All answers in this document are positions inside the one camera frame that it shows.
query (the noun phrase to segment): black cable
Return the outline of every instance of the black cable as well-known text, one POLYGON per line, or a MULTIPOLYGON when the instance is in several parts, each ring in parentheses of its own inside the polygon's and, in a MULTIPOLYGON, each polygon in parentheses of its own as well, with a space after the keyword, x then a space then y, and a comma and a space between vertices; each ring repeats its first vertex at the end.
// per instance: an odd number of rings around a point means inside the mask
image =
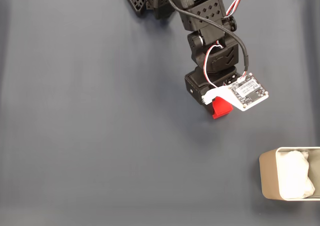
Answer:
POLYGON ((243 52, 243 59, 244 59, 244 71, 246 72, 248 70, 248 66, 249 66, 249 56, 248 56, 248 53, 247 53, 247 49, 246 49, 246 46, 245 44, 243 43, 243 41, 240 39, 240 37, 238 37, 235 33, 229 31, 228 29, 224 28, 223 26, 220 26, 219 24, 207 19, 207 18, 204 18, 204 17, 201 17, 201 16, 198 16, 196 14, 193 14, 191 12, 187 12, 187 11, 184 11, 180 8, 178 8, 172 0, 168 0, 169 3, 171 4, 171 6, 179 13, 182 13, 182 14, 185 14, 187 16, 190 16, 190 17, 193 17, 193 18, 196 18, 200 21, 204 21, 204 22, 207 22, 208 24, 224 31, 225 33, 227 33, 228 35, 230 35, 232 38, 234 38, 238 43, 239 45, 241 46, 242 48, 242 52, 243 52))

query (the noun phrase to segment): red and white wire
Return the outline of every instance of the red and white wire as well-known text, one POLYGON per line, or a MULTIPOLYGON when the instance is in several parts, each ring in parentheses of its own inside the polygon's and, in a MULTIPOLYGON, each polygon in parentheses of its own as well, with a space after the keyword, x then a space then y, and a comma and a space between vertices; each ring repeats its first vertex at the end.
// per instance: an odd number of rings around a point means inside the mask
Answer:
POLYGON ((207 80, 211 85, 213 85, 214 87, 217 88, 217 86, 210 81, 210 79, 209 79, 209 77, 208 77, 208 74, 207 74, 207 62, 208 62, 209 54, 210 54, 211 50, 212 50, 214 47, 219 47, 219 48, 221 48, 221 49, 224 48, 224 47, 223 47, 222 45, 220 45, 219 42, 217 41, 217 44, 212 45, 212 46, 208 49, 208 51, 206 52, 205 58, 204 58, 203 74, 204 74, 204 77, 206 78, 206 80, 207 80))
POLYGON ((227 10, 227 12, 225 13, 225 18, 231 17, 237 10, 238 5, 240 3, 241 0, 234 0, 231 4, 231 6, 229 7, 229 9, 227 10))

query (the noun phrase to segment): robotic arm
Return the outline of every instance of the robotic arm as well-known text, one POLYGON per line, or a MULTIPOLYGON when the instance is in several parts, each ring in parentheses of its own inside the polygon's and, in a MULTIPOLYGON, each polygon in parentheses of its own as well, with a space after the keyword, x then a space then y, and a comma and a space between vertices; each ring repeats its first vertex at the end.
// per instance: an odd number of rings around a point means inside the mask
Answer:
POLYGON ((232 14, 240 0, 235 0, 227 12, 223 0, 128 1, 138 16, 145 10, 152 10, 155 18, 165 19, 174 11, 179 12, 184 29, 191 31, 187 39, 191 58, 197 64, 195 70, 184 78, 186 89, 212 115, 215 110, 213 100, 217 96, 231 99, 229 102, 241 107, 242 111, 248 109, 249 104, 253 106, 268 97, 268 92, 252 74, 246 78, 249 66, 247 50, 242 40, 233 33, 237 24, 232 14), (244 57, 242 75, 237 73, 235 67, 239 62, 239 45, 244 57), (254 87, 252 82, 249 83, 251 79, 256 82, 254 87))

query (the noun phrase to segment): gray backdrop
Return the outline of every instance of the gray backdrop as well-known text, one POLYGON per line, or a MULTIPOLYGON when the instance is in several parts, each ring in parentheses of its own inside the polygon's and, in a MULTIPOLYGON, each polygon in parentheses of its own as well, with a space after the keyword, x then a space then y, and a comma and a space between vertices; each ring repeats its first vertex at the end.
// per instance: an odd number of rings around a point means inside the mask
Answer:
POLYGON ((0 0, 0 225, 319 225, 320 204, 263 197, 258 157, 319 146, 320 0, 242 0, 236 20, 270 98, 212 120, 177 14, 0 0))

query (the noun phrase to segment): wire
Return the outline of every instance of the wire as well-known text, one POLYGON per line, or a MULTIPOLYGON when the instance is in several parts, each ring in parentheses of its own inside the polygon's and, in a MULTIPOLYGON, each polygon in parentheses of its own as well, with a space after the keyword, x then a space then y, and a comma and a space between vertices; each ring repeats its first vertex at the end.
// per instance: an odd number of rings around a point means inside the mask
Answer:
POLYGON ((229 7, 229 9, 227 10, 227 12, 225 13, 225 17, 223 19, 226 19, 226 18, 229 18, 231 17, 237 10, 238 8, 238 5, 240 3, 241 0, 234 0, 234 2, 232 2, 231 6, 229 7))
POLYGON ((193 18, 196 18, 200 21, 203 21, 203 22, 206 22, 220 30, 222 30, 223 32, 227 33, 229 36, 231 36, 232 38, 234 38, 240 45, 241 49, 242 49, 242 52, 243 52, 243 59, 244 59, 244 71, 246 72, 248 70, 248 67, 249 67, 249 56, 248 56, 248 53, 247 53, 247 49, 246 49, 246 46, 245 44, 243 43, 243 41, 240 39, 240 37, 238 37, 236 34, 234 34, 233 32, 229 31, 228 29, 224 28, 223 26, 220 26, 219 24, 207 19, 207 18, 204 18, 204 17, 201 17, 201 16, 198 16, 198 15, 195 15, 191 12, 187 12, 187 11, 184 11, 180 8, 178 8, 172 0, 168 0, 170 5, 179 13, 182 13, 182 14, 185 14, 189 17, 193 17, 193 18))
POLYGON ((207 62, 208 62, 209 54, 210 54, 211 50, 212 50, 214 47, 219 47, 219 48, 221 48, 221 49, 224 48, 224 47, 223 47, 222 45, 220 45, 220 44, 217 44, 217 45, 214 44, 214 45, 212 45, 212 46, 208 49, 208 51, 206 52, 205 58, 204 58, 203 74, 204 74, 204 77, 206 78, 206 80, 207 80, 211 85, 213 85, 215 88, 217 88, 217 86, 210 81, 210 79, 209 79, 209 77, 208 77, 208 75, 207 75, 207 62))

